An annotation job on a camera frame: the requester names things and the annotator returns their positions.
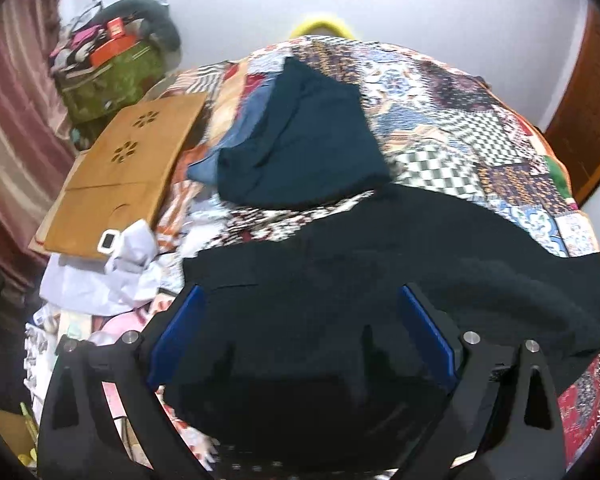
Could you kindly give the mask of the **orange box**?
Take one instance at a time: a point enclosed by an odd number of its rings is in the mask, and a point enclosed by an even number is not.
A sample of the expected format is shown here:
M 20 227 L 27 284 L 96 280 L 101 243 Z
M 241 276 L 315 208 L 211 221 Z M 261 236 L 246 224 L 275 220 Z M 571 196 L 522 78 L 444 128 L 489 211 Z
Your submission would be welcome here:
M 90 54 L 93 67 L 105 64 L 137 43 L 137 36 L 125 31 L 123 18 L 113 18 L 106 23 L 106 40 Z

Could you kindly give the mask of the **blue denim garment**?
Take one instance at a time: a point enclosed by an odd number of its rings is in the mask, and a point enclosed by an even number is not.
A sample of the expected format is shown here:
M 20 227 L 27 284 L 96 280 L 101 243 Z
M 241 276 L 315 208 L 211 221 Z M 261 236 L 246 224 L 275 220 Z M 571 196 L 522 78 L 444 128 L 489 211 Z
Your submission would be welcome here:
M 224 134 L 219 144 L 199 162 L 193 162 L 188 166 L 186 170 L 188 180 L 210 186 L 218 185 L 221 152 L 245 142 L 252 135 L 254 127 L 261 119 L 266 104 L 268 104 L 276 79 L 275 74 L 266 75 L 264 81 L 250 93 L 245 103 L 242 104 L 233 125 Z

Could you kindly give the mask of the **black pants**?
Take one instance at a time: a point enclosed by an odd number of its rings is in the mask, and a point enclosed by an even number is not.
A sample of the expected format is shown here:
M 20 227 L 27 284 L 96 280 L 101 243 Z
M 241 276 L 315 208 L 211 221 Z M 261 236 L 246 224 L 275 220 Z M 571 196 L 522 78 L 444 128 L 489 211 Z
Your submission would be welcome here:
M 294 472 L 394 465 L 441 412 L 399 314 L 415 284 L 461 330 L 536 340 L 558 390 L 600 353 L 600 254 L 557 257 L 489 209 L 389 184 L 280 242 L 184 262 L 206 307 L 164 400 Z

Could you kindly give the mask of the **pink striped curtain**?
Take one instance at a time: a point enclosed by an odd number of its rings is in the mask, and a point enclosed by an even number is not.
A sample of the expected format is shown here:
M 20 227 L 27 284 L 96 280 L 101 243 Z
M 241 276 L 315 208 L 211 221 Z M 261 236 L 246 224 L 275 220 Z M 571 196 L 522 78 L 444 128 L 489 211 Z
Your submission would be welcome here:
M 0 270 L 29 288 L 45 266 L 30 249 L 74 161 L 69 117 L 47 61 L 59 0 L 0 0 Z

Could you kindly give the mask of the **small white device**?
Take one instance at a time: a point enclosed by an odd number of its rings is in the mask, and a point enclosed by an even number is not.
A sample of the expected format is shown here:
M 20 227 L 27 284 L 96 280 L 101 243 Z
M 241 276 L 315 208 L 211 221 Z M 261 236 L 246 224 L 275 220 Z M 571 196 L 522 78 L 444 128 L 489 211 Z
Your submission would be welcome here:
M 97 251 L 103 255 L 111 255 L 119 244 L 120 235 L 118 230 L 106 229 L 97 243 Z

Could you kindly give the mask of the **patchwork patterned bed quilt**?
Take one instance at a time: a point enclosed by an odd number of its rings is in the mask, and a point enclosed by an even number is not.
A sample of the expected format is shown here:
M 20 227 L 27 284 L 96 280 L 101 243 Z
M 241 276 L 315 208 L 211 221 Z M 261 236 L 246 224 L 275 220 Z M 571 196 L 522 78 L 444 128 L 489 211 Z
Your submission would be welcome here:
M 287 58 L 360 90 L 370 132 L 390 170 L 378 188 L 311 208 L 263 209 L 222 200 L 186 170 L 217 146 L 251 92 Z M 207 101 L 172 169 L 154 224 L 160 255 L 184 262 L 215 247 L 280 242 L 351 210 L 384 186 L 442 193 L 489 209 L 551 254 L 600 254 L 568 174 L 543 137 L 480 78 L 417 51 L 334 37 L 303 37 L 237 63 L 181 74 L 158 99 Z M 600 426 L 600 353 L 558 390 L 540 344 L 492 344 L 460 331 L 458 383 L 439 414 L 391 466 L 294 472 L 258 460 L 176 416 L 166 385 L 147 385 L 147 325 L 180 294 L 158 292 L 114 316 L 75 315 L 42 367 L 38 473 L 45 479 L 559 479 Z

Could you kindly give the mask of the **green camouflage storage bag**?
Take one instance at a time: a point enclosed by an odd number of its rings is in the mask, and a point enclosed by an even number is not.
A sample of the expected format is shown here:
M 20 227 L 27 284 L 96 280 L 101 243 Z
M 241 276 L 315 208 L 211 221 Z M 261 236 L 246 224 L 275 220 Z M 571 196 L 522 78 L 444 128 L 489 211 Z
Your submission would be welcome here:
M 160 51 L 146 41 L 99 67 L 58 75 L 56 84 L 75 125 L 137 103 L 166 72 Z

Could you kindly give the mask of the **wooden door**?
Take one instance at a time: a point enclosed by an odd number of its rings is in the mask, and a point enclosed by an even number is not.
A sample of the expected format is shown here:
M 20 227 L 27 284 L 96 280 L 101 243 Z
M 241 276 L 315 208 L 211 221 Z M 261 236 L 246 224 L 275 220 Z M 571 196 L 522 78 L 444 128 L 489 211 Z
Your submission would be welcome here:
M 577 63 L 545 137 L 582 205 L 600 185 L 600 11 L 592 6 Z

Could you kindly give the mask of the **wooden lap desk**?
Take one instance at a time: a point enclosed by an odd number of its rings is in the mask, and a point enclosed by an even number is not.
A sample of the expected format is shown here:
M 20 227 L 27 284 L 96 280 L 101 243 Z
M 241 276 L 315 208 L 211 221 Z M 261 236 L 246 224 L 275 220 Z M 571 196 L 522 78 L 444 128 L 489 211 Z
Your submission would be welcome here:
M 201 93 L 169 96 L 122 108 L 68 179 L 44 248 L 101 259 L 107 230 L 137 220 L 154 224 L 166 185 L 207 101 Z

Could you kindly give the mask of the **white cloth pile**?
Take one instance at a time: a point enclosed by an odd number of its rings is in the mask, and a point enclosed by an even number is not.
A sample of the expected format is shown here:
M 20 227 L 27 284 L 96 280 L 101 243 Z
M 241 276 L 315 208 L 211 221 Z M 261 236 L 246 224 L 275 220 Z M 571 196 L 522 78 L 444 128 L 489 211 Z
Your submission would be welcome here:
M 177 295 L 184 287 L 180 256 L 160 255 L 144 220 L 120 232 L 116 250 L 104 255 L 104 261 L 54 252 L 40 285 L 41 298 L 62 310 L 114 316 L 149 304 L 158 292 Z

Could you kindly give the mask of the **yellow foam hoop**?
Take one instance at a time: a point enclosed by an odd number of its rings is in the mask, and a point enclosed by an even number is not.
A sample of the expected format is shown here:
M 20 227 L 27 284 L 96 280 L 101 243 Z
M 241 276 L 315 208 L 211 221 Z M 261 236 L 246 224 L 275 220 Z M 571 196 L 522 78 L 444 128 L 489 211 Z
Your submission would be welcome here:
M 309 20 L 297 25 L 289 34 L 289 38 L 306 35 L 322 35 L 336 38 L 354 39 L 352 32 L 346 26 L 329 20 Z

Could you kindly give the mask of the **dark teal folded garment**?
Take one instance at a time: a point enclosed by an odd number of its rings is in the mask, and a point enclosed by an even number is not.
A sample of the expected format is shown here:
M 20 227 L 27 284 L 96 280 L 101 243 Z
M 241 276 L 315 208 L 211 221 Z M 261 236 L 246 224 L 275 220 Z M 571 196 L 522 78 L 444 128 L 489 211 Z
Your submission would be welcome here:
M 254 208 L 311 208 L 390 180 L 358 87 L 296 58 L 286 59 L 250 136 L 218 158 L 219 196 Z

